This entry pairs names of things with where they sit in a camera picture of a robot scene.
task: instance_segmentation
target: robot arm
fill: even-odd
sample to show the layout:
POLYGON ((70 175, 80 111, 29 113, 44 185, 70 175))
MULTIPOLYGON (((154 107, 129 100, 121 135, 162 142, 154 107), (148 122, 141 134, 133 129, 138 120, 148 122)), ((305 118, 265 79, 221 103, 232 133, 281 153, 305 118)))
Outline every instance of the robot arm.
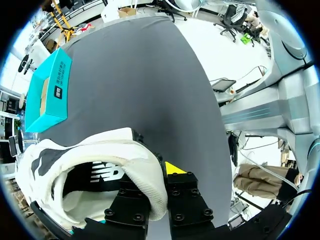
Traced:
MULTIPOLYGON (((285 140, 304 175, 299 189, 303 191, 312 187, 320 164, 317 69, 286 12, 269 0, 257 0, 256 7, 262 24, 270 30, 271 68, 220 108, 222 120, 229 131, 285 140)), ((292 215, 298 213, 305 198, 294 200, 292 215)))
MULTIPOLYGON (((192 172, 164 174, 164 181, 173 240, 276 239, 291 218, 279 205, 270 205, 233 230, 227 225, 215 228, 212 224, 214 212, 202 198, 198 180, 192 172)), ((120 180, 120 187, 112 205, 104 211, 105 223, 86 218, 85 228, 74 227, 72 235, 59 228, 36 202, 31 203, 31 207, 59 239, 145 240, 151 209, 149 200, 126 175, 120 180)))

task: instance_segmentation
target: metal robot arm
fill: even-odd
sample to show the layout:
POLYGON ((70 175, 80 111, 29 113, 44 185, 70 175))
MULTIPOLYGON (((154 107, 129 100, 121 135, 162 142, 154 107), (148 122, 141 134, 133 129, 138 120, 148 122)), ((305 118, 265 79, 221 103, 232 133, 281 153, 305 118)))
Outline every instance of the metal robot arm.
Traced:
MULTIPOLYGON (((311 188, 320 163, 320 83, 302 37, 281 7, 257 0, 260 20, 269 30, 271 68, 255 84, 220 108, 225 127, 288 142, 299 171, 300 191, 311 188)), ((296 214, 306 196, 290 209, 296 214)))

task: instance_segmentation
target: new balance logo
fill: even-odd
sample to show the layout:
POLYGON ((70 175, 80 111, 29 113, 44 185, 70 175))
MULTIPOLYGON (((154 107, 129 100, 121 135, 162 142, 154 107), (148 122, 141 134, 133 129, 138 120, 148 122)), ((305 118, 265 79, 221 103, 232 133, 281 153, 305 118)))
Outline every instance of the new balance logo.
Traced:
POLYGON ((106 182, 121 179, 124 171, 118 165, 112 163, 94 161, 91 170, 90 183, 106 182))

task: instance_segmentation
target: green object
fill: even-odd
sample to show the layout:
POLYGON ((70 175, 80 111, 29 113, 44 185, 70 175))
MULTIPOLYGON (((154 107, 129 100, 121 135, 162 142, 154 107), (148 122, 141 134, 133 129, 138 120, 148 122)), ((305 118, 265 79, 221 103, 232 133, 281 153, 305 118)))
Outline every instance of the green object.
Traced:
POLYGON ((242 38, 241 38, 241 42, 243 42, 244 44, 250 43, 251 39, 249 38, 249 34, 246 33, 242 38))

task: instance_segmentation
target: desk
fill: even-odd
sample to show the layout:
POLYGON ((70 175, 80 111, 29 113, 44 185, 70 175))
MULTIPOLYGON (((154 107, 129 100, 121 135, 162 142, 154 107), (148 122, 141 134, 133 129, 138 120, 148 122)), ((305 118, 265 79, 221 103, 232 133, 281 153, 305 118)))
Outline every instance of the desk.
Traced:
MULTIPOLYGON (((165 161, 195 173, 213 223, 226 224, 232 173, 221 113, 205 71, 171 20, 163 13, 120 18, 62 48, 72 58, 68 118, 40 139, 70 146, 130 127, 165 161)), ((148 239, 171 239, 168 215, 149 222, 148 239)))

